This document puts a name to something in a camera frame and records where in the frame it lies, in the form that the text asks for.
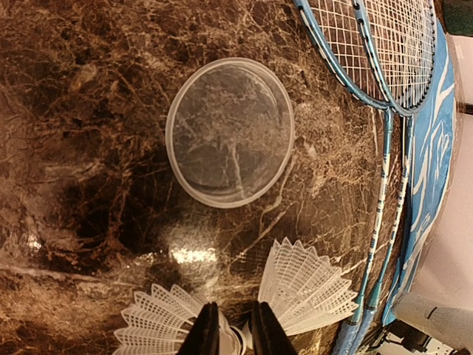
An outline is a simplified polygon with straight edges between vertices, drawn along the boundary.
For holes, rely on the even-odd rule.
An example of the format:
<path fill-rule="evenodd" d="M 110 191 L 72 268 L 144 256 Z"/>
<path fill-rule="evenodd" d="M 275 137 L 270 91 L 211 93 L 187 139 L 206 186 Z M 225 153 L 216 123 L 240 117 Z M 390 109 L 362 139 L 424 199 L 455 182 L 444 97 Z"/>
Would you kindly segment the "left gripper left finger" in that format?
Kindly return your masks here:
<path fill-rule="evenodd" d="M 201 309 L 177 355 L 218 355 L 219 349 L 219 309 L 215 302 L 210 302 Z"/>

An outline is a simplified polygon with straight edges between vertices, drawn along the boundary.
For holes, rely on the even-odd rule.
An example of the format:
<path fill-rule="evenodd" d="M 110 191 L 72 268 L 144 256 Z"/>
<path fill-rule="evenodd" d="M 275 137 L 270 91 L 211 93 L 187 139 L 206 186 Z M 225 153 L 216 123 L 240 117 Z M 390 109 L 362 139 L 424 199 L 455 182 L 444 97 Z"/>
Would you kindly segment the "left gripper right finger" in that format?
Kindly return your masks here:
<path fill-rule="evenodd" d="M 251 335 L 255 354 L 298 354 L 267 302 L 253 302 Z"/>

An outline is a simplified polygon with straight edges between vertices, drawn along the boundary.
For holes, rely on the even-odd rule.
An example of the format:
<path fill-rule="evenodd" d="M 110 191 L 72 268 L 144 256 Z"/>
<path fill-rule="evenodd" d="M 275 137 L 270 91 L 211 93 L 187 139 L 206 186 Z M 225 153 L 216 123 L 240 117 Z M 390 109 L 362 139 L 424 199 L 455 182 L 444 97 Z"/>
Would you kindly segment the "white shuttlecock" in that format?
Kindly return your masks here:
<path fill-rule="evenodd" d="M 236 264 L 262 270 L 257 300 L 270 306 L 289 337 L 337 323 L 358 308 L 358 293 L 341 267 L 300 239 L 275 239 L 266 254 L 241 252 Z"/>
<path fill-rule="evenodd" d="M 206 300 L 174 284 L 152 284 L 151 292 L 134 293 L 134 302 L 120 312 L 125 328 L 114 331 L 115 354 L 176 354 Z"/>

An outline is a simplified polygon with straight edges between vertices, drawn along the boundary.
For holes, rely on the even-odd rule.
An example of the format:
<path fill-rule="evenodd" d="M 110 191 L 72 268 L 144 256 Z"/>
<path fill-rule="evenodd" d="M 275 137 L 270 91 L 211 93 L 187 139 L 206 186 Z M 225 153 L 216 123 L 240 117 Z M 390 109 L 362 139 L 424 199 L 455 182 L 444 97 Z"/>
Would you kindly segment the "white shuttlecock tube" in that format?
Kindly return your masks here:
<path fill-rule="evenodd" d="M 411 293 L 403 294 L 392 310 L 398 320 L 455 350 L 467 349 L 472 354 L 472 310 Z"/>

